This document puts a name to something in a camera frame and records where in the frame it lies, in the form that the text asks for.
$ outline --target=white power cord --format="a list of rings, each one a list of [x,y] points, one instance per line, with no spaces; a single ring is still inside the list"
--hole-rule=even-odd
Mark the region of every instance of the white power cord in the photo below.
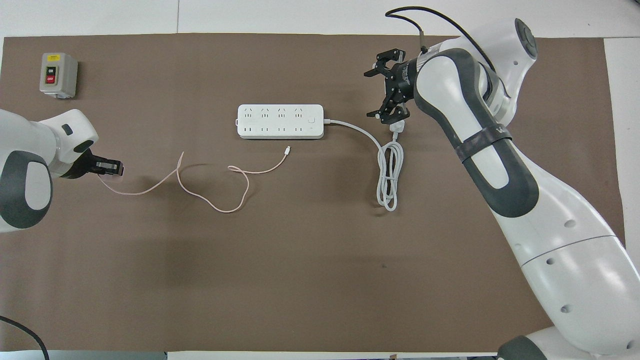
[[[378,198],[378,204],[382,205],[387,211],[393,211],[397,207],[397,189],[398,189],[398,177],[400,176],[400,170],[402,169],[402,163],[404,161],[404,150],[402,145],[396,140],[398,134],[404,131],[404,120],[400,120],[394,124],[389,125],[389,130],[393,133],[393,137],[389,143],[384,146],[380,146],[380,143],[362,128],[349,124],[348,122],[325,119],[325,124],[338,124],[351,129],[357,130],[364,135],[367,135],[378,148],[378,166],[380,167],[380,176],[378,178],[378,190],[376,197]],[[387,150],[389,153],[389,161],[387,162]]]
[[[249,177],[247,176],[247,174],[265,174],[267,172],[270,172],[272,170],[275,170],[277,167],[279,167],[283,162],[284,159],[287,158],[287,155],[289,155],[289,151],[291,151],[291,146],[287,146],[286,150],[284,151],[284,156],[282,157],[282,160],[280,160],[280,162],[278,164],[276,164],[276,166],[272,167],[269,170],[265,170],[265,171],[245,171],[242,170],[241,168],[237,167],[237,166],[233,166],[233,165],[229,165],[227,166],[227,169],[233,171],[233,172],[239,172],[244,176],[244,179],[246,180],[246,189],[244,190],[244,194],[242,195],[242,199],[240,200],[240,204],[238,204],[238,206],[233,209],[233,210],[221,210],[218,209],[214,204],[211,203],[211,201],[209,201],[209,199],[205,198],[204,196],[192,192],[190,190],[188,190],[184,184],[182,184],[182,179],[180,178],[180,166],[182,165],[182,157],[184,156],[184,151],[182,152],[182,154],[180,155],[180,158],[178,159],[178,165],[175,167],[175,169],[173,171],[171,171],[167,176],[164,177],[164,179],[160,180],[160,182],[158,182],[157,184],[155,184],[154,186],[151,186],[151,188],[143,191],[143,192],[139,192],[139,193],[124,193],[124,192],[119,192],[117,190],[114,190],[112,187],[110,187],[109,185],[107,185],[107,183],[104,182],[104,180],[102,180],[102,178],[100,176],[98,176],[98,178],[100,179],[100,181],[102,182],[102,184],[104,184],[104,186],[108,187],[112,192],[115,192],[117,194],[120,195],[143,195],[146,194],[148,192],[150,192],[151,190],[157,188],[160,184],[162,184],[165,180],[167,180],[171,175],[173,175],[173,173],[176,174],[176,176],[178,177],[178,183],[180,184],[180,187],[187,193],[198,197],[204,201],[206,201],[212,208],[214,208],[215,210],[218,210],[221,213],[232,213],[236,210],[238,210],[239,208],[242,207],[242,205],[244,204],[244,198],[246,197],[246,193],[249,192]]]

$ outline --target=power strip switch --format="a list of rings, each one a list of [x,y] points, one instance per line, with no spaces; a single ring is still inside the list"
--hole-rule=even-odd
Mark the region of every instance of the power strip switch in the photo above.
[[[321,105],[240,105],[236,119],[243,139],[320,139],[324,135]]]

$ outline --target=power outlet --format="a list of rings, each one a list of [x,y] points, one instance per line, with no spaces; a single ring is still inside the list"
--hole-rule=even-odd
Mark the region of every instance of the power outlet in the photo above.
[[[324,110],[317,104],[240,105],[236,119],[243,139],[320,139]]]

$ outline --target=wire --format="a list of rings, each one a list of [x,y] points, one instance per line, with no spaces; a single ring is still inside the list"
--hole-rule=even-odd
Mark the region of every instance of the wire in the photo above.
[[[397,12],[403,12],[403,11],[407,11],[407,10],[420,10],[423,12],[428,12],[428,13],[432,13],[433,15],[439,16],[441,18],[443,18],[444,20],[446,20],[449,24],[453,25],[456,29],[458,29],[458,31],[460,31],[460,33],[462,33],[462,35],[464,35],[467,40],[469,40],[469,42],[476,48],[476,50],[478,50],[478,52],[480,53],[480,55],[484,58],[484,60],[486,61],[486,63],[489,65],[489,67],[495,72],[495,67],[493,66],[493,63],[491,62],[491,60],[489,60],[489,57],[486,55],[486,53],[482,50],[482,47],[480,47],[480,45],[478,45],[478,43],[471,37],[471,35],[469,35],[469,33],[467,33],[460,25],[458,25],[457,22],[453,21],[450,17],[444,15],[441,12],[438,12],[434,9],[431,8],[425,8],[424,6],[403,6],[401,8],[396,8],[393,10],[389,10],[385,13],[386,17],[395,17],[397,19],[403,19],[406,21],[411,22],[412,24],[416,25],[418,27],[419,31],[422,31],[422,28],[420,28],[420,26],[418,26],[415,21],[406,18],[406,17],[400,17],[398,15],[393,15]]]
[[[276,166],[272,167],[269,170],[265,170],[265,171],[245,171],[245,170],[242,170],[241,168],[233,166],[233,165],[227,166],[227,169],[229,169],[229,170],[231,170],[233,172],[241,173],[244,176],[244,179],[246,180],[246,189],[244,189],[244,194],[242,195],[242,199],[240,200],[240,204],[238,204],[238,206],[233,210],[221,210],[221,209],[218,209],[214,204],[211,203],[211,201],[209,201],[209,199],[205,198],[204,196],[202,196],[200,194],[197,194],[195,192],[191,192],[191,191],[187,190],[187,188],[184,187],[184,185],[182,184],[182,180],[180,179],[180,171],[176,171],[176,175],[178,175],[178,183],[180,184],[180,187],[184,191],[190,193],[191,195],[193,195],[195,197],[198,197],[198,198],[206,201],[206,203],[209,204],[215,210],[218,210],[221,213],[233,213],[234,211],[236,211],[236,210],[238,210],[239,208],[242,207],[242,205],[244,204],[244,198],[246,197],[246,193],[249,192],[249,177],[247,176],[247,174],[265,174],[265,173],[267,173],[269,171],[272,171],[272,170],[276,169],[277,167],[280,166],[280,164],[282,164],[284,162],[284,159],[287,158],[287,155],[289,154],[289,149],[290,149],[290,147],[287,146],[287,150],[285,150],[285,153],[284,153],[284,156],[282,157],[282,160],[280,160],[280,162]],[[180,155],[180,160],[178,161],[178,168],[180,168],[180,163],[181,162],[182,162],[182,155]]]
[[[420,25],[418,25],[418,23],[417,23],[417,22],[415,22],[415,21],[413,21],[413,20],[409,19],[409,18],[408,18],[408,17],[406,17],[406,16],[402,16],[402,15],[396,15],[396,14],[388,14],[388,15],[387,15],[387,14],[385,14],[385,16],[387,16],[387,17],[393,17],[393,18],[396,18],[396,19],[401,19],[401,20],[404,20],[404,21],[406,21],[406,22],[409,22],[409,23],[413,24],[413,26],[415,26],[415,27],[418,29],[418,35],[420,36],[420,51],[422,51],[422,53],[423,53],[423,54],[427,52],[427,50],[428,50],[428,49],[427,49],[427,47],[424,45],[424,31],[422,30],[422,28],[420,27]]]
[[[351,129],[357,130],[373,141],[378,148],[378,167],[380,167],[380,176],[378,177],[378,189],[376,190],[376,198],[378,204],[382,205],[387,211],[393,211],[397,207],[397,189],[398,189],[398,177],[400,176],[400,170],[404,161],[404,150],[402,145],[397,142],[397,137],[404,129],[404,121],[399,131],[392,131],[392,140],[384,146],[380,146],[380,143],[373,137],[372,134],[363,130],[362,128],[349,124],[348,122],[325,119],[325,124],[338,124]],[[387,151],[390,152],[389,160],[387,161]]]
[[[239,208],[241,208],[241,207],[242,207],[242,205],[244,204],[244,200],[245,200],[245,198],[246,198],[246,194],[249,192],[249,177],[247,176],[247,174],[265,174],[265,173],[267,173],[267,172],[270,172],[270,171],[272,171],[272,170],[275,170],[277,167],[279,167],[279,166],[284,162],[284,159],[286,159],[286,158],[287,158],[287,155],[289,155],[289,151],[290,151],[290,150],[291,150],[291,147],[290,147],[290,146],[287,146],[286,150],[284,151],[284,156],[282,157],[282,160],[280,160],[280,162],[279,162],[276,166],[272,167],[272,168],[271,168],[271,169],[269,169],[269,170],[265,170],[265,171],[246,171],[246,170],[242,170],[241,168],[239,168],[239,167],[237,167],[237,166],[234,166],[234,165],[229,165],[229,166],[227,166],[227,169],[229,169],[229,170],[231,170],[231,171],[233,171],[233,172],[239,172],[239,173],[241,173],[241,174],[244,176],[244,179],[246,180],[246,189],[244,189],[244,193],[243,193],[243,195],[242,195],[242,199],[240,200],[240,204],[239,204],[235,209],[233,209],[233,210],[221,210],[221,209],[217,208],[217,207],[216,207],[216,206],[215,206],[211,201],[209,201],[209,199],[205,198],[204,196],[202,196],[202,195],[200,195],[200,194],[198,194],[198,193],[195,193],[195,192],[192,192],[191,190],[188,190],[188,189],[184,186],[184,184],[182,183],[182,179],[180,178],[180,166],[182,165],[182,158],[184,157],[184,151],[182,152],[182,154],[180,154],[180,158],[178,159],[178,164],[177,164],[177,166],[175,167],[175,169],[174,169],[173,171],[171,171],[167,176],[165,176],[165,177],[164,177],[164,179],[160,180],[160,182],[158,182],[157,184],[155,184],[154,186],[152,186],[151,188],[149,188],[148,190],[145,190],[145,191],[143,191],[143,192],[139,192],[139,193],[125,193],[125,192],[119,192],[119,191],[117,191],[117,190],[114,190],[114,189],[113,189],[112,187],[110,187],[109,185],[107,185],[107,184],[104,182],[104,180],[102,180],[102,178],[101,178],[101,177],[99,177],[99,179],[100,179],[100,181],[102,182],[102,184],[104,184],[104,186],[108,187],[112,192],[115,192],[115,193],[117,193],[117,194],[120,194],[120,195],[143,195],[143,194],[146,194],[146,193],[150,192],[151,190],[153,190],[153,189],[157,188],[160,184],[162,184],[165,180],[167,180],[171,175],[173,175],[173,174],[175,173],[175,175],[176,175],[176,176],[177,176],[177,178],[178,178],[178,183],[180,184],[180,187],[181,187],[185,192],[187,192],[187,193],[188,193],[188,194],[190,194],[190,195],[193,195],[193,196],[195,196],[195,197],[198,197],[198,198],[200,198],[200,199],[202,199],[202,200],[206,201],[206,203],[208,203],[212,208],[214,208],[215,210],[218,210],[218,211],[219,211],[219,212],[221,212],[221,213],[232,213],[232,212],[234,212],[234,211],[236,211],[236,210],[238,210]]]
[[[27,334],[29,334],[38,343],[38,345],[40,346],[40,350],[42,350],[42,354],[44,355],[45,360],[49,360],[49,352],[47,351],[47,347],[44,346],[44,342],[42,342],[42,340],[40,339],[38,334],[36,334],[32,330],[30,330],[28,327],[22,325],[21,323],[15,321],[15,320],[11,320],[9,318],[5,318],[4,316],[0,316],[0,320],[8,323],[9,325],[15,326],[18,329],[20,329],[20,330],[26,332]]]

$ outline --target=black cable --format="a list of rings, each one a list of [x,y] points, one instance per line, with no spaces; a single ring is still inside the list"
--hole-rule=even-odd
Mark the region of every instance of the black cable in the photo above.
[[[403,12],[403,11],[407,11],[407,10],[420,10],[420,11],[423,11],[423,12],[432,13],[433,15],[437,15],[437,16],[445,19],[449,24],[453,25],[456,29],[458,29],[458,31],[460,31],[460,33],[462,33],[462,35],[464,35],[469,40],[469,42],[476,48],[476,50],[478,50],[480,55],[482,55],[482,57],[484,58],[486,63],[489,65],[489,67],[495,72],[495,67],[493,66],[493,63],[491,62],[491,60],[489,60],[489,57],[482,50],[480,45],[478,45],[478,43],[471,37],[471,35],[469,35],[469,33],[467,33],[460,25],[458,25],[458,23],[456,23],[450,17],[444,15],[443,13],[438,12],[438,11],[436,11],[434,9],[425,8],[424,6],[403,6],[401,8],[396,8],[396,9],[387,11],[385,13],[385,16],[386,17],[395,17],[397,19],[407,20],[407,21],[409,21],[412,24],[417,26],[417,24],[413,20],[410,20],[410,19],[408,19],[406,17],[400,17],[398,15],[393,15],[393,14],[395,14],[397,12]]]
[[[401,19],[404,20],[406,22],[409,22],[411,24],[413,24],[413,26],[415,26],[416,28],[418,28],[418,34],[420,35],[420,51],[422,51],[422,53],[426,53],[427,52],[427,47],[424,45],[424,31],[422,30],[422,28],[420,27],[420,25],[418,25],[417,22],[409,19],[408,17],[402,16],[402,15],[396,15],[396,14],[389,14],[386,15],[387,17],[394,17],[396,19]]]
[[[27,334],[31,335],[31,337],[38,343],[38,345],[40,346],[40,349],[42,350],[42,354],[44,355],[45,360],[49,360],[49,353],[47,352],[47,347],[44,346],[44,343],[42,342],[42,340],[40,339],[40,337],[38,336],[38,334],[36,334],[35,332],[31,331],[28,327],[22,325],[21,323],[11,320],[9,318],[5,318],[4,316],[0,316],[0,320],[6,322],[9,325],[13,325],[15,327],[17,327],[18,329],[26,332]]]

